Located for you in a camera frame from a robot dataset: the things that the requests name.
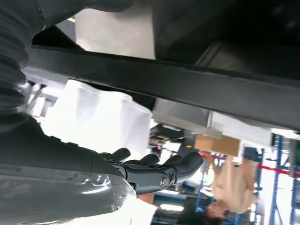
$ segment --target robotic hand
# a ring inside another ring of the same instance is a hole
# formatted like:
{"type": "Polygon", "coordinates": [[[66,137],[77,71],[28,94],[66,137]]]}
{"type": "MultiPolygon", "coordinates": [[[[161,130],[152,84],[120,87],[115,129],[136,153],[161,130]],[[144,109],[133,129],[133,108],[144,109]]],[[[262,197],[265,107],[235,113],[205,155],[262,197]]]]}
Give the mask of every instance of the robotic hand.
{"type": "Polygon", "coordinates": [[[121,162],[129,153],[98,154],[44,135],[18,113],[32,38],[85,8],[122,11],[132,0],[0,0],[0,224],[57,224],[109,213],[136,194],[187,179],[203,159],[197,153],[156,165],[155,156],[121,162]]]}
{"type": "Polygon", "coordinates": [[[44,135],[33,118],[0,133],[0,223],[51,224],[111,213],[135,198],[166,189],[196,172],[196,152],[173,156],[163,165],[157,155],[124,161],[123,148],[96,153],[44,135]]]}

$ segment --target red barrier tape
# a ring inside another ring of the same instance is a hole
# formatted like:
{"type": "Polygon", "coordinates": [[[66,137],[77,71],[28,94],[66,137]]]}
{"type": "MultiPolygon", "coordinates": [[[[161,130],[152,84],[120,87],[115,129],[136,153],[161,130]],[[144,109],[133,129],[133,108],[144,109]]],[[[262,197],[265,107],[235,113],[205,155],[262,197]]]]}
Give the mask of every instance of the red barrier tape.
{"type": "MultiPolygon", "coordinates": [[[[203,158],[207,158],[206,155],[201,154],[201,156],[203,158]]],[[[219,156],[212,156],[213,158],[216,158],[216,159],[222,159],[224,160],[224,157],[219,157],[219,156]]],[[[289,175],[289,171],[286,171],[286,170],[282,170],[282,169],[277,169],[277,168],[271,168],[268,166],[265,166],[265,165],[259,165],[259,168],[262,168],[262,169],[265,169],[265,170],[273,170],[275,171],[277,173],[281,173],[281,174],[287,174],[289,175]]],[[[294,177],[300,177],[300,173],[295,173],[294,177]]]]}

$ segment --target warehouse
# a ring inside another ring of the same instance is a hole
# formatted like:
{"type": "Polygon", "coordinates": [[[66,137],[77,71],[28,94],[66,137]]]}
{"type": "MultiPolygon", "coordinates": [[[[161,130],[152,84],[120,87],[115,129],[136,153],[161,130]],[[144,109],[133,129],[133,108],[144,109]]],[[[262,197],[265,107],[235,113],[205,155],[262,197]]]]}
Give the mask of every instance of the warehouse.
{"type": "Polygon", "coordinates": [[[0,223],[300,224],[299,8],[0,0],[0,223]]]}

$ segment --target bolt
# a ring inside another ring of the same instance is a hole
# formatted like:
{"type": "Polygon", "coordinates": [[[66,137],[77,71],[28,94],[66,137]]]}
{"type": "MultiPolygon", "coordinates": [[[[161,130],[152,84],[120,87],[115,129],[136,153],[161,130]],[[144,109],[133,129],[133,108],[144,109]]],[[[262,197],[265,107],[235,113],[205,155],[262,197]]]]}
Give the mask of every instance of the bolt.
{"type": "Polygon", "coordinates": [[[167,175],[164,175],[161,179],[161,187],[163,189],[167,188],[170,184],[170,178],[167,175]]]}

